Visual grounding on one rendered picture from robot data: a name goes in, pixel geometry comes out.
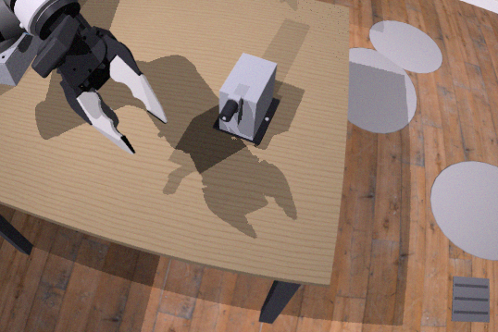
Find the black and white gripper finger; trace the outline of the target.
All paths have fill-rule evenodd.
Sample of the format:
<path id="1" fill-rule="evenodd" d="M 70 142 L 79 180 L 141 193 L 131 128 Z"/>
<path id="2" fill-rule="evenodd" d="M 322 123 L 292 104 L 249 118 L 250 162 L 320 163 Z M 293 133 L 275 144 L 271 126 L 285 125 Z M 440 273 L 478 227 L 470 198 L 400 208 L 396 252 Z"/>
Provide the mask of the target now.
<path id="1" fill-rule="evenodd" d="M 118 147 L 129 154 L 135 154 L 127 137 L 117 129 L 119 120 L 116 113 L 104 103 L 95 88 L 87 91 L 81 85 L 68 86 L 63 80 L 60 81 L 60 85 L 64 90 L 68 104 L 80 117 Z"/>
<path id="2" fill-rule="evenodd" d="M 131 50 L 107 33 L 101 38 L 106 44 L 106 57 L 110 62 L 110 77 L 125 83 L 135 98 L 143 101 L 147 112 L 166 124 L 167 118 L 145 75 L 138 69 Z"/>

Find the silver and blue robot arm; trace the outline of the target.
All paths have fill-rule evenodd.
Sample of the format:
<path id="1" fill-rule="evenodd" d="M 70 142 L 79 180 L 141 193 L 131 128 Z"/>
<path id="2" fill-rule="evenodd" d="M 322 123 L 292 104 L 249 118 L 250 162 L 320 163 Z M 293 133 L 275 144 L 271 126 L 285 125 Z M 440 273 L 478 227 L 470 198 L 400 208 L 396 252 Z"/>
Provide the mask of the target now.
<path id="1" fill-rule="evenodd" d="M 22 33 L 38 36 L 35 25 L 39 17 L 56 1 L 58 0 L 0 0 L 0 54 L 12 46 Z M 48 39 L 40 44 L 31 67 L 42 78 L 46 78 L 53 69 L 64 63 L 79 26 L 72 16 L 67 15 Z"/>

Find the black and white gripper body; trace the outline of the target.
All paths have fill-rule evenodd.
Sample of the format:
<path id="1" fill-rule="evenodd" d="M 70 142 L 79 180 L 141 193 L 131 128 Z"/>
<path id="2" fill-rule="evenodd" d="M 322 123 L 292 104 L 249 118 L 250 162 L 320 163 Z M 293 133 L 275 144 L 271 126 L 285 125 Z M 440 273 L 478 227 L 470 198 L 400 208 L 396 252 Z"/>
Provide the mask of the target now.
<path id="1" fill-rule="evenodd" d="M 111 31 L 91 27 L 79 13 L 80 9 L 77 0 L 54 2 L 39 17 L 35 32 L 44 41 L 67 15 L 71 15 L 80 23 L 66 60 L 57 68 L 56 73 L 61 75 L 68 86 L 81 85 L 87 91 L 91 88 L 98 91 L 110 78 L 110 63 L 105 58 L 106 44 L 101 38 L 107 33 L 114 40 L 117 39 Z M 85 29 L 86 27 L 90 29 Z"/>

